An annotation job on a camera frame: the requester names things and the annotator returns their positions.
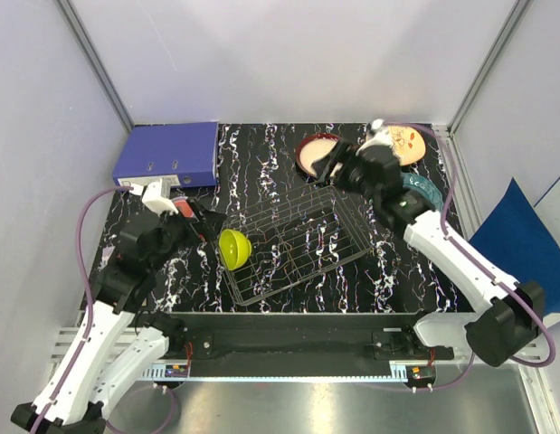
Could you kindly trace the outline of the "pink plastic cup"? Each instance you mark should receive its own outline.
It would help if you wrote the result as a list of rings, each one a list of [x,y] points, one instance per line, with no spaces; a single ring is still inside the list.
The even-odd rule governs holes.
[[[195,217],[195,212],[184,197],[176,197],[172,199],[172,203],[175,205],[177,210],[183,214],[184,217],[189,219]]]

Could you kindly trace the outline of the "cream floral plate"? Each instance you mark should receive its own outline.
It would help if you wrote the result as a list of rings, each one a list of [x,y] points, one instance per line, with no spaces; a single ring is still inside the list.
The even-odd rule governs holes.
[[[426,144],[419,131],[403,125],[387,125],[390,129],[393,154],[399,159],[400,166],[413,165],[424,158]]]

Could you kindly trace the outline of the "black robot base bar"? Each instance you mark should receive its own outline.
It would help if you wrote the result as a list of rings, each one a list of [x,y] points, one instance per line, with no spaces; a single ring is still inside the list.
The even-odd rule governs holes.
[[[195,360],[231,354],[354,354],[375,360],[451,360],[452,349],[416,337],[417,314],[296,314],[175,312],[181,340]]]

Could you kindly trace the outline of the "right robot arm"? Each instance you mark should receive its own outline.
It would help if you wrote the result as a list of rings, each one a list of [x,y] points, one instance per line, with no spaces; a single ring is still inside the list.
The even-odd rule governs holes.
[[[318,180],[367,199],[384,227],[431,261],[469,301],[468,314],[426,314],[401,335],[403,352],[421,358],[433,347],[466,345],[499,367],[543,334],[545,291],[519,282],[469,245],[422,195],[403,186],[387,146],[339,140],[312,165]]]

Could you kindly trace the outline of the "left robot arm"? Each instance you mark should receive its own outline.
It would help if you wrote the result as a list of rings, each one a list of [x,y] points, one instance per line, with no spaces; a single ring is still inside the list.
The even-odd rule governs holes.
[[[185,323],[155,313],[131,345],[109,355],[156,287],[159,270],[183,247],[213,241],[225,214],[190,202],[185,217],[171,201],[157,212],[130,216],[116,248],[93,285],[85,317],[61,364],[43,391],[14,408],[11,421],[29,433],[101,433],[121,398],[146,368],[185,349]]]

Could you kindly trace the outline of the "teal scalloped plate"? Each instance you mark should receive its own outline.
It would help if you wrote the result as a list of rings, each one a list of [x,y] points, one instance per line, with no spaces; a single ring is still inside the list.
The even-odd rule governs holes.
[[[443,208],[443,197],[438,187],[428,178],[413,173],[401,172],[403,186],[410,190],[414,190],[425,199],[427,199],[434,209],[440,212]]]

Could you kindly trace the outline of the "red rimmed white plate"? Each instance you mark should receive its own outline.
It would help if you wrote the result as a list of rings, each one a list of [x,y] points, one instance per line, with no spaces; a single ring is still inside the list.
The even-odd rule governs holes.
[[[304,138],[295,151],[295,161],[299,170],[317,179],[318,173],[313,164],[326,157],[339,139],[339,136],[330,133],[317,133]]]

